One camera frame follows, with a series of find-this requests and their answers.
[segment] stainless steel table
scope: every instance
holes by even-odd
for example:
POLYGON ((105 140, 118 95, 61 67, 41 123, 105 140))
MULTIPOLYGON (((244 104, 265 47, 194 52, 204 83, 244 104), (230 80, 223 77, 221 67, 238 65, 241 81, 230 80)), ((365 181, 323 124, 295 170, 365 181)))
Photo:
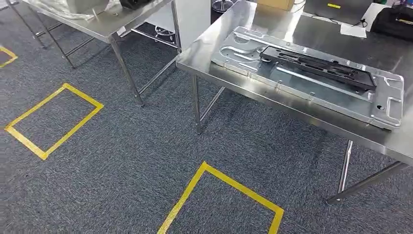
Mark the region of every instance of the stainless steel table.
MULTIPOLYGON (((23 20, 23 22, 26 24, 26 26, 29 28, 29 30, 32 32, 34 37, 39 41, 40 45, 43 46, 41 41, 38 39, 36 34, 33 32, 33 30, 30 28, 30 26, 25 22, 24 18, 21 17, 21 15, 15 10, 14 7, 10 4, 9 0, 6 0, 9 6, 17 13, 17 15, 23 20)), ((145 84, 141 89, 138 89, 136 87, 136 84, 134 80, 132 79, 129 70, 126 66, 126 64, 123 61, 121 51, 119 49, 119 46, 117 45, 116 41, 119 39, 119 35, 117 34, 117 31, 120 29, 124 28, 125 30, 132 30, 134 32, 140 33, 140 31, 134 29, 135 26, 141 25, 142 23, 145 22, 145 20, 153 13, 158 11, 160 8, 165 6, 166 4, 172 2, 172 15, 173 15, 173 21, 174 21, 174 26, 175 26, 175 36, 176 36, 176 44, 171 44, 164 42, 158 38, 155 38, 151 35, 141 33, 142 35, 146 37, 150 37, 156 41, 161 41, 163 43, 166 43, 178 50, 178 53, 181 52, 181 44, 180 44, 180 38, 179 38, 179 27, 178 27, 178 21, 177 21, 177 16, 176 16, 176 8, 175 8, 175 1, 174 0, 153 0, 142 7, 140 7, 137 10, 131 10, 127 8, 121 8, 116 11, 116 13, 113 13, 111 11, 108 12, 102 12, 95 16, 91 20, 84 20, 84 19, 68 19, 64 18, 49 9, 44 8, 41 5, 36 5, 36 4, 29 4, 30 7, 29 9, 33 11, 34 15, 37 17, 37 19, 41 22, 44 32, 47 33, 54 43, 57 45, 59 50, 61 51, 63 57, 70 63, 70 65, 74 68, 72 62, 68 58, 70 54, 78 50, 80 47, 86 45, 89 43, 92 39, 98 39, 101 40, 105 43, 108 43, 112 46, 116 57, 122 67, 123 72, 125 73, 126 78, 128 79, 133 95, 135 96, 138 105, 143 106, 144 103, 140 97, 140 95, 171 65, 175 62, 177 56, 170 61, 167 65, 165 65, 154 77, 152 77, 147 84, 145 84), (36 12, 42 13, 46 16, 49 16, 61 23, 64 23, 72 28, 75 28, 83 33, 86 33, 91 36, 90 39, 84 41, 80 45, 76 46, 69 52, 64 52, 62 48, 59 46, 58 42, 55 40, 55 38, 52 36, 50 33, 50 28, 47 28, 40 17, 36 14, 36 12)))
POLYGON ((338 193, 327 200, 329 204, 340 202, 348 195, 413 165, 413 43, 373 33, 368 34, 366 39, 360 39, 341 35, 339 31, 339 25, 301 16, 301 12, 288 13, 245 0, 238 1, 177 59, 177 67, 193 74, 197 132, 201 133, 201 121, 222 91, 228 88, 282 108, 295 117, 349 139, 338 193), (377 128, 211 63, 212 53, 238 26, 402 75, 405 79, 405 102, 401 127, 392 132, 377 128), (203 113, 199 110, 198 77, 222 86, 203 113), (353 141, 397 162, 345 190, 353 141))

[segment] carpet floor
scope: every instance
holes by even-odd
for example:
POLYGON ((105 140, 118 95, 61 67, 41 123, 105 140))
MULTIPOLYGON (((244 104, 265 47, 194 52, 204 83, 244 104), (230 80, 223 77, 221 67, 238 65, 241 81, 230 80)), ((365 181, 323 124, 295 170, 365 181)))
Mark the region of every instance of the carpet floor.
MULTIPOLYGON (((24 4, 16 8, 40 29, 24 4)), ((188 73, 171 66, 140 108, 105 43, 94 40, 72 54, 71 69, 48 36, 41 37, 47 48, 39 48, 11 9, 0 11, 0 32, 2 46, 18 56, 0 70, 2 126, 64 83, 104 105, 44 161, 0 132, 3 232, 155 233, 205 161, 282 207, 281 234, 413 233, 410 168, 330 206, 325 199, 337 190, 346 139, 229 90, 199 136, 188 73)), ((52 33, 65 51, 88 38, 65 25, 52 33)), ((138 87, 176 56, 137 34, 119 45, 138 87)), ((200 80, 202 108, 218 90, 200 80)), ((64 90, 15 129, 45 151, 93 109, 64 90)), ((392 162, 356 143, 347 184, 392 162)), ((265 206, 205 173, 168 233, 267 233, 273 218, 265 206)))

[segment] white paper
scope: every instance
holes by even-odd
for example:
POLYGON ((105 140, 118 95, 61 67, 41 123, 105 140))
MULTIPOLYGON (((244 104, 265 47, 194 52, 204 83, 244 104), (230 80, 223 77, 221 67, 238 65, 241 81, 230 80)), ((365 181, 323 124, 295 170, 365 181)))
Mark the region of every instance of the white paper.
POLYGON ((343 35, 349 35, 353 37, 367 38, 365 28, 359 26, 351 26, 345 23, 341 25, 340 33, 343 35))

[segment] metal plate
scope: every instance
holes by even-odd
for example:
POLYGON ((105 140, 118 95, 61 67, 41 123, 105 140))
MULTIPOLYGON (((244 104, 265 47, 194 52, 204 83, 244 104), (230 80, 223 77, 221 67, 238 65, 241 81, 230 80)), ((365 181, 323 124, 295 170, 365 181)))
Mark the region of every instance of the metal plate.
POLYGON ((403 110, 403 77, 358 64, 317 50, 237 27, 216 51, 211 60, 227 68, 257 79, 309 102, 327 107, 380 128, 394 130, 401 124, 403 110), (262 61, 260 53, 267 46, 312 56, 325 61, 370 72, 376 89, 355 91, 346 84, 314 74, 262 61))

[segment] floor marking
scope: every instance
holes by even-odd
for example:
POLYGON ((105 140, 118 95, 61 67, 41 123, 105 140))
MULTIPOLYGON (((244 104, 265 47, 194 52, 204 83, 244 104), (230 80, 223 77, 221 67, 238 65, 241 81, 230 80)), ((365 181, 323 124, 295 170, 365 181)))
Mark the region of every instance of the floor marking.
POLYGON ((0 67, 4 67, 5 65, 13 62, 14 60, 16 60, 18 58, 17 55, 15 55, 15 53, 13 53, 10 50, 4 48, 3 46, 0 46, 0 51, 5 52, 8 56, 11 57, 11 59, 9 59, 7 62, 0 64, 0 67))
POLYGON ((189 195, 191 194, 193 188, 195 185, 198 183, 199 179, 201 178, 202 174, 207 171, 211 174, 213 174, 215 177, 219 178, 223 182, 231 185, 232 187, 236 188, 239 190, 241 193, 247 195, 248 197, 254 199, 255 201, 259 202, 263 206, 269 208, 275 213, 274 219, 271 223, 270 229, 268 233, 274 234, 277 233, 278 227, 280 226, 281 223, 281 218, 284 213, 284 210, 272 203, 271 201, 265 199, 264 197, 258 195, 256 192, 252 191, 251 189, 245 187, 244 185, 238 183, 237 181, 229 178, 226 176, 224 173, 218 171, 217 169, 209 166, 206 162, 203 162, 197 172, 195 173, 194 177, 191 179, 189 182, 187 188, 184 190, 184 193, 182 194, 181 198, 178 200, 178 202, 175 204, 175 206, 172 208, 170 211, 169 215, 165 219, 164 223, 158 230, 158 234, 165 234, 170 227, 172 221, 176 218, 178 215, 179 210, 182 208, 184 205, 185 201, 188 199, 189 195))
POLYGON ((11 121, 4 129, 8 131, 8 133, 10 133, 12 136, 14 136, 17 140, 19 140, 21 143, 23 143, 23 145, 29 148, 33 153, 35 153, 41 159, 46 160, 49 154, 51 154, 55 149, 57 149, 57 147, 59 147, 64 141, 66 141, 71 135, 73 135, 73 133, 75 133, 80 127, 82 127, 89 119, 91 119, 102 108, 103 108, 103 104, 89 97, 88 95, 76 89, 75 87, 67 83, 64 83, 62 87, 60 87, 54 93, 50 94, 45 100, 39 102, 36 106, 34 106, 33 108, 25 112, 23 115, 11 121), (52 98, 54 98, 56 95, 58 95, 65 89, 68 89, 71 92, 75 93, 76 95, 80 96, 81 98, 85 99, 86 101, 94 105, 96 108, 86 117, 84 117, 74 128, 72 128, 68 133, 66 133, 66 135, 64 135, 62 139, 57 141, 53 146, 50 147, 50 149, 44 152, 38 146, 32 143, 29 139, 27 139, 25 136, 19 133, 13 126, 19 121, 21 121, 22 119, 26 118, 29 114, 33 113, 35 110, 40 108, 42 105, 50 101, 52 98))

